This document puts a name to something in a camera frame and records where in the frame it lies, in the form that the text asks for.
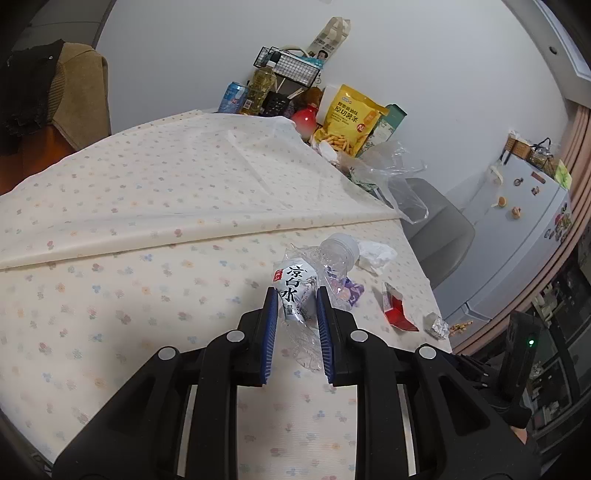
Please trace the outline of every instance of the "potato fries snack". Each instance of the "potato fries snack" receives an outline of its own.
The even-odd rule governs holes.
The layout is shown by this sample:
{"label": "potato fries snack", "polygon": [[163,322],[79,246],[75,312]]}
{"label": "potato fries snack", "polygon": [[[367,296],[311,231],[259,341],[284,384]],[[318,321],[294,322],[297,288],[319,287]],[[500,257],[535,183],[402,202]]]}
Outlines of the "potato fries snack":
{"label": "potato fries snack", "polygon": [[371,101],[362,93],[341,85],[324,120],[324,127],[314,134],[320,143],[326,140],[336,151],[354,157],[368,135],[388,109]]}

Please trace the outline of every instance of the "soda can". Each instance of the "soda can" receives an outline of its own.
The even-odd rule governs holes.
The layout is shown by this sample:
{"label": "soda can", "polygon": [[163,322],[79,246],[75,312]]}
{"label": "soda can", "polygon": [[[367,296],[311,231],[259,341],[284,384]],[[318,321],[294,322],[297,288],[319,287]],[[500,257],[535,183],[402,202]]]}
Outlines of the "soda can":
{"label": "soda can", "polygon": [[238,82],[232,82],[228,85],[224,93],[222,103],[217,109],[218,113],[238,113],[246,101],[248,88]]}

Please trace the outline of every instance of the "refrigerator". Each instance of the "refrigerator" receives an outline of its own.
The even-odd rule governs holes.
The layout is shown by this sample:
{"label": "refrigerator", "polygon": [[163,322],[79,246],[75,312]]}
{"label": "refrigerator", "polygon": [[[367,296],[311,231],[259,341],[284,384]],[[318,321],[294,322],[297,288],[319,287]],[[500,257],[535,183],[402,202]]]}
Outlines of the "refrigerator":
{"label": "refrigerator", "polygon": [[[499,196],[506,199],[504,207],[497,205]],[[474,240],[456,270],[433,291],[442,318],[455,326],[452,347],[516,298],[572,225],[568,190],[514,155],[494,165],[462,213],[474,226]]]}

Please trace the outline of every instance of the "white wall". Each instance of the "white wall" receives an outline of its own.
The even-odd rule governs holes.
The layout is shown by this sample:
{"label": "white wall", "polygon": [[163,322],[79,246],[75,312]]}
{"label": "white wall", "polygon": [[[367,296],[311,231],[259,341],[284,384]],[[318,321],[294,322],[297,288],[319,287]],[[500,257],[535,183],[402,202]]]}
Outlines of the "white wall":
{"label": "white wall", "polygon": [[307,47],[328,19],[349,38],[322,77],[408,116],[398,138],[454,201],[496,159],[507,132],[559,141],[564,100],[501,0],[118,0],[97,50],[109,63],[113,131],[217,107],[261,46]]}

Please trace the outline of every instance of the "curtain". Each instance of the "curtain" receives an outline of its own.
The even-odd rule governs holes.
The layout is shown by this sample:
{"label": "curtain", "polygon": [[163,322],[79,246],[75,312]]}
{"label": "curtain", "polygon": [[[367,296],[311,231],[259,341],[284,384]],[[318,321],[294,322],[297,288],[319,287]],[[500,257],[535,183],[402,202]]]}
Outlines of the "curtain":
{"label": "curtain", "polygon": [[455,353],[471,355],[500,335],[509,325],[509,314],[513,310],[527,310],[532,299],[556,275],[573,251],[591,219],[591,122],[589,108],[579,105],[572,130],[563,148],[562,159],[573,178],[570,186],[573,226],[558,250],[548,260],[535,279],[500,314],[481,330],[466,339],[455,349]]}

